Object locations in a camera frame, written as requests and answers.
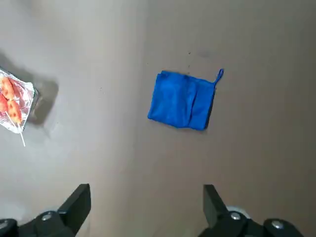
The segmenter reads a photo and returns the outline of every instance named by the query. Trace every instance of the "gray table surface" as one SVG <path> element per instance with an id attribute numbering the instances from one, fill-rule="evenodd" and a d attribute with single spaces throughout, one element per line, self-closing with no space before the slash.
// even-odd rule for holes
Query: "gray table surface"
<path id="1" fill-rule="evenodd" d="M 0 214 L 23 222 L 90 183 L 82 236 L 195 237 L 202 186 L 315 236 L 314 0 L 1 0 L 0 66 L 32 81 L 0 128 Z M 147 119 L 157 73 L 214 80 L 209 128 Z"/>

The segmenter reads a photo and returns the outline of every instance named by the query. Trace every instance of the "folded blue cloth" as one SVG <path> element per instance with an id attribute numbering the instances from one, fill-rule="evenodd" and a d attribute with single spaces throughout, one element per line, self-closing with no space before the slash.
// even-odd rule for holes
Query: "folded blue cloth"
<path id="1" fill-rule="evenodd" d="M 221 69 L 215 82 L 179 73 L 162 71 L 157 75 L 148 118 L 181 128 L 204 130 L 207 126 L 215 85 L 223 76 Z"/>

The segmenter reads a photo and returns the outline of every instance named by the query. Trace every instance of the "clear plastic wrap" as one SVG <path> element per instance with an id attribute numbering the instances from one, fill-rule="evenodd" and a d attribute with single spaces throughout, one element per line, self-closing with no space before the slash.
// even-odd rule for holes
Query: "clear plastic wrap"
<path id="1" fill-rule="evenodd" d="M 14 133 L 20 133 L 24 130 L 26 120 L 30 114 L 31 107 L 36 95 L 36 90 L 31 82 L 21 81 L 11 73 L 8 73 L 0 68 L 0 77 L 2 76 L 8 77 L 12 84 L 14 91 L 13 100 L 16 101 L 20 107 L 22 122 L 20 124 L 20 128 L 18 128 L 18 126 L 14 126 L 11 123 L 6 113 L 0 112 L 0 124 Z"/>

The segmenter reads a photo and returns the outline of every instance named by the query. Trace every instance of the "metal screw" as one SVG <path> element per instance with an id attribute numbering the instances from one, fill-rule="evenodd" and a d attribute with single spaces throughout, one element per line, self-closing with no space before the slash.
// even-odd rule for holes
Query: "metal screw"
<path id="1" fill-rule="evenodd" d="M 8 226 L 8 220 L 5 220 L 0 224 L 0 230 Z"/>
<path id="2" fill-rule="evenodd" d="M 234 219 L 234 220 L 240 220 L 240 215 L 237 213 L 237 212 L 233 212 L 231 214 L 231 217 Z"/>
<path id="3" fill-rule="evenodd" d="M 47 213 L 46 215 L 43 215 L 41 217 L 42 221 L 47 221 L 48 219 L 51 218 L 51 212 Z"/>
<path id="4" fill-rule="evenodd" d="M 272 225 L 277 229 L 283 229 L 283 223 L 281 221 L 272 221 Z"/>

